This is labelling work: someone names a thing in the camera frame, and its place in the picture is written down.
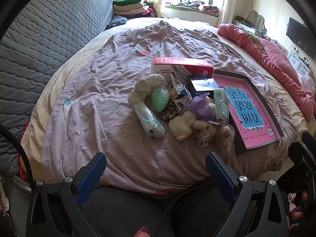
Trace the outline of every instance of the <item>book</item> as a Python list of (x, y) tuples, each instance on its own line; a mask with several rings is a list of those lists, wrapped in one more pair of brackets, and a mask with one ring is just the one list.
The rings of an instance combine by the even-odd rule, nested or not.
[(213, 78), (230, 100), (229, 124), (235, 128), (236, 153), (284, 137), (271, 108), (247, 76), (215, 70)]

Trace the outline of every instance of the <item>window sill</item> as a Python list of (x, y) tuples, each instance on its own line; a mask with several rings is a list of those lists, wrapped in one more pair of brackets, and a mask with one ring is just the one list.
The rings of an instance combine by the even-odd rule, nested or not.
[(218, 18), (218, 16), (211, 15), (211, 14), (208, 14), (206, 12), (203, 12), (203, 11), (200, 11), (200, 10), (191, 9), (191, 8), (184, 8), (184, 7), (174, 6), (174, 5), (167, 5), (167, 4), (166, 4), (166, 8), (171, 8), (171, 9), (180, 10), (180, 11), (194, 11), (194, 12), (199, 12), (199, 13), (203, 13), (203, 14), (209, 15), (211, 17)]

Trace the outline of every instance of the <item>wall-mounted tv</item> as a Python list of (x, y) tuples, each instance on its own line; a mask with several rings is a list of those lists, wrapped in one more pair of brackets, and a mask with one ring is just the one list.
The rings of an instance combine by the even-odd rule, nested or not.
[(286, 35), (302, 47), (312, 58), (315, 57), (316, 40), (305, 25), (290, 17)]

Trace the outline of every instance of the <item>white cabinet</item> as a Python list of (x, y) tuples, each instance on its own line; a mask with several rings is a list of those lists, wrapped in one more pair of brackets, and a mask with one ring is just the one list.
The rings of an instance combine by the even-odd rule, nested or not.
[(288, 59), (297, 73), (301, 75), (310, 74), (310, 69), (296, 55), (289, 52)]

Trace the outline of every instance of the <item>clothes pile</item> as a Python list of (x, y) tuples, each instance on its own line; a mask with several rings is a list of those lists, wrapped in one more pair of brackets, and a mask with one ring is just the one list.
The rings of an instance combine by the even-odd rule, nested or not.
[(128, 19), (152, 17), (154, 11), (147, 5), (147, 0), (115, 0), (113, 10), (115, 15), (124, 16)]
[(127, 23), (126, 17), (116, 15), (113, 19), (111, 19), (110, 23), (106, 26), (105, 29), (107, 30), (113, 27), (124, 25), (126, 23)]
[(194, 1), (194, 2), (189, 1), (189, 2), (184, 2), (184, 3), (178, 3), (175, 6), (202, 11), (204, 13), (207, 13), (213, 16), (219, 16), (219, 12), (220, 12), (218, 7), (205, 4), (205, 2), (203, 1)]

